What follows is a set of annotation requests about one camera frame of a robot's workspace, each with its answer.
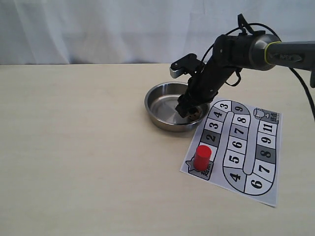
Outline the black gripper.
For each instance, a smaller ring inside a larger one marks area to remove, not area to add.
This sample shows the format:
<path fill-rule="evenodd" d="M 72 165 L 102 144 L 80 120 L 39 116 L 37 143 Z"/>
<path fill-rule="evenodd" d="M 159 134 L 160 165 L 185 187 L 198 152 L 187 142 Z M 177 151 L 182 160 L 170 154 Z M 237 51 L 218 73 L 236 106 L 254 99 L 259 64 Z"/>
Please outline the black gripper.
<path fill-rule="evenodd" d="M 175 110 L 185 118 L 192 116 L 203 116 L 206 109 L 205 103 L 210 103 L 218 94 L 224 83 L 236 73 L 240 77 L 240 68 L 235 66 L 221 67 L 210 59 L 203 68 L 203 71 L 192 76 L 188 81 L 186 92 L 178 99 Z"/>

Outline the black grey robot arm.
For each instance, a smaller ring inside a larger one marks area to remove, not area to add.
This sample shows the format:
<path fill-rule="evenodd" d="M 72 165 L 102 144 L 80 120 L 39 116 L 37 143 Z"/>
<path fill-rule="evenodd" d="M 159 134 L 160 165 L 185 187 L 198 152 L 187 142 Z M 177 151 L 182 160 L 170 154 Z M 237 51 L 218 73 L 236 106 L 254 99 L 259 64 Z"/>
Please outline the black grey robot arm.
<path fill-rule="evenodd" d="M 191 76 L 175 110 L 185 118 L 195 113 L 198 106 L 211 103 L 233 73 L 239 74 L 243 68 L 267 71 L 276 65 L 310 71 L 310 86 L 314 88 L 315 43 L 281 42 L 275 35 L 264 32 L 222 34 L 215 40 L 207 63 L 190 53 L 170 65 L 172 78 L 183 74 Z"/>

